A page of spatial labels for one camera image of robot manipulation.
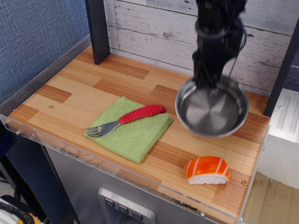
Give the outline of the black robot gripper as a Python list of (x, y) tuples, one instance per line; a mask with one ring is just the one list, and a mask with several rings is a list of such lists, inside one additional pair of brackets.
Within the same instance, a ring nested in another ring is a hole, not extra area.
[(198, 35), (198, 49), (192, 55), (197, 89), (209, 89), (209, 96), (217, 96), (224, 66), (239, 55), (242, 39), (242, 32), (229, 32), (213, 39)]

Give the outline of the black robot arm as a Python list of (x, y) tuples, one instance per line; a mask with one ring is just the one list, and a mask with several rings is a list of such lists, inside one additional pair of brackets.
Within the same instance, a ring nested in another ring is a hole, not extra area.
[(225, 64), (237, 58), (246, 43), (240, 19), (245, 0), (198, 0), (195, 22), (197, 50), (193, 53), (194, 81), (212, 96), (218, 93)]

